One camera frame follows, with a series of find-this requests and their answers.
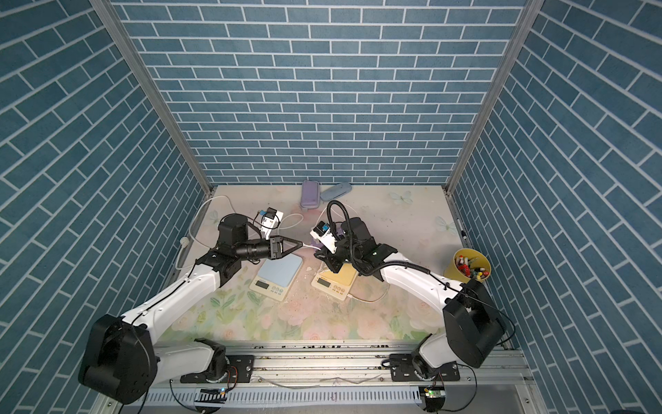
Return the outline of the blue top kitchen scale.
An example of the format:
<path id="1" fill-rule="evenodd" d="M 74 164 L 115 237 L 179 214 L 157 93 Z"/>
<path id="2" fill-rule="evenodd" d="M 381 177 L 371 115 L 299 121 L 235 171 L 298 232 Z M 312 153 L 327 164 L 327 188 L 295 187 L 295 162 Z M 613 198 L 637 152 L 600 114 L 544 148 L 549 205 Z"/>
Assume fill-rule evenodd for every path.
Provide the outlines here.
<path id="1" fill-rule="evenodd" d="M 298 255 L 265 260 L 249 288 L 267 298 L 283 302 L 302 265 L 303 258 Z"/>

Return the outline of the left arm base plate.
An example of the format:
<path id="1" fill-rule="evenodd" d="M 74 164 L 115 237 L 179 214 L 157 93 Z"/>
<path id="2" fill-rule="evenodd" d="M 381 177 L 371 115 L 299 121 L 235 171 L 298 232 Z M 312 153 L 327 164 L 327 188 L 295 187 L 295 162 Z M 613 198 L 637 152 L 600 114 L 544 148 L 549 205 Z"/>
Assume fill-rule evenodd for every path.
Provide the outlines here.
<path id="1" fill-rule="evenodd" d="M 254 364 L 253 355 L 225 355 L 213 361 L 201 373 L 186 374 L 180 377 L 183 384 L 236 384 L 251 380 Z"/>

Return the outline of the yellow top kitchen scale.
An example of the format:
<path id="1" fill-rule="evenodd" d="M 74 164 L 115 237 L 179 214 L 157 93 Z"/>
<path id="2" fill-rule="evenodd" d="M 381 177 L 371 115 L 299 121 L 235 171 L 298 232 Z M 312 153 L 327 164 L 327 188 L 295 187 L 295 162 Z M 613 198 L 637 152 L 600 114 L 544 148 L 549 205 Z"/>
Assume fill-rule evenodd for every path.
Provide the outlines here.
<path id="1" fill-rule="evenodd" d="M 311 281 L 311 286 L 331 298 L 344 301 L 357 276 L 358 271 L 350 263 L 344 263 L 337 273 L 322 263 Z"/>

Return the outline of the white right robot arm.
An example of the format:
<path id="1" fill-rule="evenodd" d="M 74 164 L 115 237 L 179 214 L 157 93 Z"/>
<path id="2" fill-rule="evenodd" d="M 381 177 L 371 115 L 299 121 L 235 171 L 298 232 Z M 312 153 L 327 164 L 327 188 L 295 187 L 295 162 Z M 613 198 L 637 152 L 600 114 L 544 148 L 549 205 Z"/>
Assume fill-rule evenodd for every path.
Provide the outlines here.
<path id="1" fill-rule="evenodd" d="M 443 318 L 444 332 L 427 336 L 412 353 L 425 379 L 448 363 L 481 367 L 505 333 L 503 319 L 483 284 L 448 279 L 377 243 L 365 223 L 352 217 L 338 225 L 320 221 L 310 230 L 319 245 L 315 257 L 333 272 L 350 264 L 363 276 L 405 290 Z"/>

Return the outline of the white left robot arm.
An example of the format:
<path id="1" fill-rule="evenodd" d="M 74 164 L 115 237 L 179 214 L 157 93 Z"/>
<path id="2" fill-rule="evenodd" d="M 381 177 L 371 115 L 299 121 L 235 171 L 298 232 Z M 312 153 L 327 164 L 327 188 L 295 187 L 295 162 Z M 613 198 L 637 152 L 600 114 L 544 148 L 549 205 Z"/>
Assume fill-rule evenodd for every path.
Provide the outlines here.
<path id="1" fill-rule="evenodd" d="M 251 239 L 251 227 L 241 214 L 224 217 L 217 243 L 183 279 L 118 317 L 100 317 L 91 326 L 79 383 L 128 405 L 163 381 L 188 375 L 203 382 L 224 381 L 229 371 L 224 345 L 205 338 L 179 346 L 157 343 L 193 305 L 227 284 L 243 262 L 279 260 L 303 248 L 301 241 L 285 236 Z"/>

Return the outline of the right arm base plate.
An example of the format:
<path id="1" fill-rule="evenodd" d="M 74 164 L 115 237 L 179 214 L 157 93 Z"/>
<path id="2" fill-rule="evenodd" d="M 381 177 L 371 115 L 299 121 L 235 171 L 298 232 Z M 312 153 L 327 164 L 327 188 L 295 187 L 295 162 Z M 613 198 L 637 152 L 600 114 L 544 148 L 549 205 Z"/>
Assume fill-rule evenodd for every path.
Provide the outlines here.
<path id="1" fill-rule="evenodd" d="M 390 354 L 382 360 L 381 366 L 389 371 L 393 382 L 460 380 L 460 372 L 454 362 L 431 367 L 420 355 Z"/>

